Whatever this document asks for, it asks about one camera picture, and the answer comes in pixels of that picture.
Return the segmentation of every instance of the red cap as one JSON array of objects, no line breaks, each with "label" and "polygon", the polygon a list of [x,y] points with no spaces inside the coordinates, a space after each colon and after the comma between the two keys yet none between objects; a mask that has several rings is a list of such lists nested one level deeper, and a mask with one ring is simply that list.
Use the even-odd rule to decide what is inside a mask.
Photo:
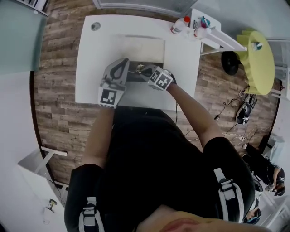
[{"label": "red cap", "polygon": [[185,16],[183,20],[186,23],[190,23],[190,17],[188,17],[188,16]]}]

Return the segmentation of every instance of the wooden floor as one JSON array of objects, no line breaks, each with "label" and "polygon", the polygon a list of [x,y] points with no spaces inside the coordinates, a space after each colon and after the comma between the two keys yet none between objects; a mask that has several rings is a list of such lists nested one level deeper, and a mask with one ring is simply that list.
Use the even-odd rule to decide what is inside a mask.
[{"label": "wooden floor", "polygon": [[[92,0],[50,0],[47,13],[49,18],[43,38],[40,71],[36,72],[34,78],[35,109],[43,146],[68,152],[67,157],[56,155],[49,162],[55,179],[68,183],[71,170],[80,165],[87,137],[99,110],[97,105],[75,103],[77,53],[85,16],[126,14],[167,21],[175,19],[143,11],[97,10]],[[235,76],[228,76],[222,69],[220,54],[201,57],[194,97],[213,117],[221,112],[223,102],[230,102],[246,87],[245,72],[239,69]],[[240,143],[236,146],[240,154],[243,153],[242,144],[248,140],[241,142],[236,138],[237,135],[232,134],[248,135],[257,125],[265,129],[271,126],[274,119],[277,99],[271,96],[258,96],[257,99],[247,128],[237,125],[227,135],[230,141],[234,139],[234,145]],[[224,133],[235,125],[237,110],[227,106],[220,115],[218,124]],[[166,113],[175,119],[174,111]],[[183,113],[178,115],[178,127],[184,134],[192,129]],[[259,130],[250,143],[257,147],[268,131],[269,128]],[[189,140],[197,138],[193,131],[186,137]],[[192,143],[201,149],[198,140]]]}]

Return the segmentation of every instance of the person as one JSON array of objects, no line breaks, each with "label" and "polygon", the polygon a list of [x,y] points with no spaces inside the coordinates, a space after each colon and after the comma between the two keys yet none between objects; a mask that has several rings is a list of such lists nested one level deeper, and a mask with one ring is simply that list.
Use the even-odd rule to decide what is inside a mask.
[{"label": "person", "polygon": [[82,165],[71,174],[64,212],[68,232],[91,226],[99,232],[268,231],[222,220],[214,170],[221,168],[229,180],[225,191],[233,182],[239,186],[242,218],[255,195],[250,170],[205,108],[175,83],[166,91],[197,133],[203,153],[161,110],[100,107]]},{"label": "person", "polygon": [[254,185],[255,185],[255,200],[244,219],[244,223],[253,225],[257,224],[262,216],[262,211],[259,209],[259,202],[260,197],[263,194],[263,187],[261,183],[257,180],[254,180]]},{"label": "person", "polygon": [[243,155],[243,160],[254,171],[266,185],[266,191],[275,192],[275,196],[282,196],[285,193],[285,172],[278,165],[271,163],[252,145],[246,148],[247,154]]}]

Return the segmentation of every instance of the yellow object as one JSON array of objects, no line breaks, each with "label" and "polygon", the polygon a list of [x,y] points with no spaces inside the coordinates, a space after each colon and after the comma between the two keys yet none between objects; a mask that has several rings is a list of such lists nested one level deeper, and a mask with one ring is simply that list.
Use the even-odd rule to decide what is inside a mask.
[{"label": "yellow object", "polygon": [[[247,48],[247,51],[235,51],[244,65],[250,88],[245,93],[266,95],[273,87],[275,64],[272,50],[266,38],[257,31],[246,30],[237,35],[237,42]],[[263,47],[254,51],[253,42],[260,42]]]}]

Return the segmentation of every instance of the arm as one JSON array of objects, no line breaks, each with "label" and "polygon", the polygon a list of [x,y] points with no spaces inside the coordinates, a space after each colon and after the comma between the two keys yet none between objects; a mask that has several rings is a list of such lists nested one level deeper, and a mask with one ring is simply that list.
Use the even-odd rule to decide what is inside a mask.
[{"label": "arm", "polygon": [[222,132],[209,112],[176,84],[170,84],[167,91],[179,104],[190,125],[198,135],[201,145],[215,137],[223,137]]},{"label": "arm", "polygon": [[114,109],[101,107],[87,139],[82,164],[95,164],[104,168],[114,119]]},{"label": "arm", "polygon": [[274,175],[273,175],[273,188],[276,188],[276,180],[277,180],[277,176],[278,176],[278,173],[280,172],[280,168],[275,168],[274,170]]}]

